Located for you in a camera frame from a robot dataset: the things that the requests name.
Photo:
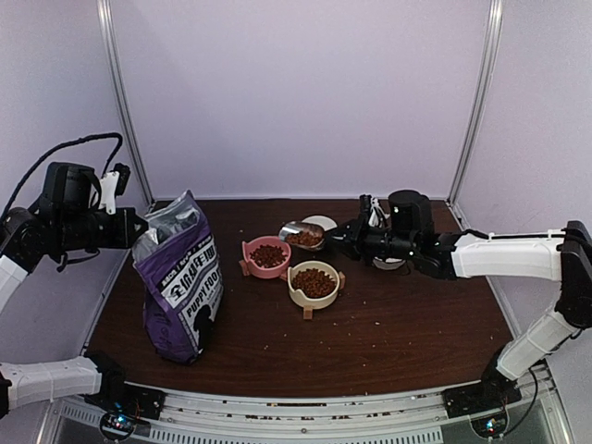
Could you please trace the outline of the purple pet food bag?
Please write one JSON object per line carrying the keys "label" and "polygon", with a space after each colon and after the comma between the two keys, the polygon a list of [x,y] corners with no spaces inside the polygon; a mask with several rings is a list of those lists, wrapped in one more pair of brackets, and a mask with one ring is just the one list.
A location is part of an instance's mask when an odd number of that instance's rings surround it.
{"label": "purple pet food bag", "polygon": [[146,220],[131,250],[145,287],[143,326],[159,356],[192,364],[210,341],[224,293],[215,238],[190,191]]}

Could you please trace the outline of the metal food scoop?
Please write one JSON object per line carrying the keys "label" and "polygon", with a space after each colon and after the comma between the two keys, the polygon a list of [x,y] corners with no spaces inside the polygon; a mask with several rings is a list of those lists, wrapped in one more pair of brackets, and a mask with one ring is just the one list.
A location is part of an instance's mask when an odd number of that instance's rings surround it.
{"label": "metal food scoop", "polygon": [[314,235],[310,232],[305,232],[303,230],[304,227],[305,225],[302,221],[291,221],[280,229],[278,237],[290,246],[305,251],[317,252],[323,250],[326,246],[326,235],[328,232]]}

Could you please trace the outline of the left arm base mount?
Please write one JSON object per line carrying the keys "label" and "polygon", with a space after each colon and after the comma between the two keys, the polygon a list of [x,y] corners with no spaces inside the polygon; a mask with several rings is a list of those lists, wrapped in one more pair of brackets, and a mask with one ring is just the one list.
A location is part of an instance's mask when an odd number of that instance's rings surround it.
{"label": "left arm base mount", "polygon": [[98,426],[103,437],[109,443],[121,443],[134,433],[149,433],[150,421],[160,418],[166,393],[130,384],[125,369],[102,351],[85,352],[84,357],[101,376],[99,391],[85,395],[84,400],[104,412]]}

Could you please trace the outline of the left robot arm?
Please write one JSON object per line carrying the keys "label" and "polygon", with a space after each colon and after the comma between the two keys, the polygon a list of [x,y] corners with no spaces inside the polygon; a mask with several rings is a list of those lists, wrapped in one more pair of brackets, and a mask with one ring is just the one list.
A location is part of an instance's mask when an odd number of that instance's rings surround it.
{"label": "left robot arm", "polygon": [[[51,163],[43,190],[28,208],[10,209],[1,221],[1,303],[6,304],[44,257],[63,271],[84,251],[91,260],[105,249],[128,250],[147,231],[132,207],[119,207],[130,169],[116,164],[97,176],[93,168]],[[65,361],[1,365],[1,414],[38,401],[83,395],[114,411],[127,409],[133,392],[123,368],[103,352]]]}

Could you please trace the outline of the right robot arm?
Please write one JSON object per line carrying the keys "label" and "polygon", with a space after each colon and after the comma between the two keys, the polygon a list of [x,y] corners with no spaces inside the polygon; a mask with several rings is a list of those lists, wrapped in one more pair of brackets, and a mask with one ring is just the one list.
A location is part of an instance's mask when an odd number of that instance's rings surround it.
{"label": "right robot arm", "polygon": [[416,271],[437,279],[541,278],[561,285],[559,299],[500,351],[487,378],[475,386],[480,407],[495,407],[509,394],[509,381],[590,328],[591,236],[582,222],[530,234],[437,233],[431,202],[422,193],[395,191],[388,207],[388,225],[373,226],[371,198],[361,195],[359,215],[331,229],[327,242],[352,260],[409,261]]}

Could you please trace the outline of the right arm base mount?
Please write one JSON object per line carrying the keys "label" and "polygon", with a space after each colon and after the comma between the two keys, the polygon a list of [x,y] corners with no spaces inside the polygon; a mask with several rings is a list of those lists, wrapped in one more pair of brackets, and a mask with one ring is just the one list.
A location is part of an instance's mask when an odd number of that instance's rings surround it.
{"label": "right arm base mount", "polygon": [[478,382],[442,392],[448,418],[468,416],[480,438],[501,438],[510,429],[509,405],[522,399],[517,383],[497,370],[497,359],[491,359]]}

